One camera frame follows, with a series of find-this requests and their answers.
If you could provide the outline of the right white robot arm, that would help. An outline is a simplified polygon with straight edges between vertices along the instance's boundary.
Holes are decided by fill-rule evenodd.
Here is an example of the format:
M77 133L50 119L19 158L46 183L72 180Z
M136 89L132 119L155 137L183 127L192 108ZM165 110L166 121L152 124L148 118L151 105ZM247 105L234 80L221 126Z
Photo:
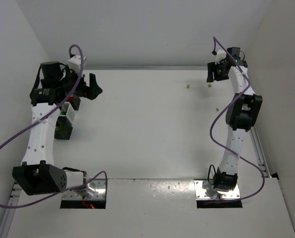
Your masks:
M207 64L207 82L230 80L234 97L226 110L228 137L222 160L215 171L212 186L217 190L233 190L237 184L238 162L243 141L255 125L263 98L252 89L247 76L247 63L240 48L213 50L215 61Z

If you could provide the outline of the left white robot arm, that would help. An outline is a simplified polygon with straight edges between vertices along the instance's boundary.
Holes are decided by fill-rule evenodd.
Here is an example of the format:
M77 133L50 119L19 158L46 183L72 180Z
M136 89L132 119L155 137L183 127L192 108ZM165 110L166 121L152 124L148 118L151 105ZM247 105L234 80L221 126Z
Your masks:
M102 89L96 76L90 74L90 84L81 72L81 58L74 56L67 64L58 61L40 64L30 93L32 124L29 141L21 165L12 176L27 195L64 192L66 173L54 165L54 140L69 140L75 113L81 98L96 99Z

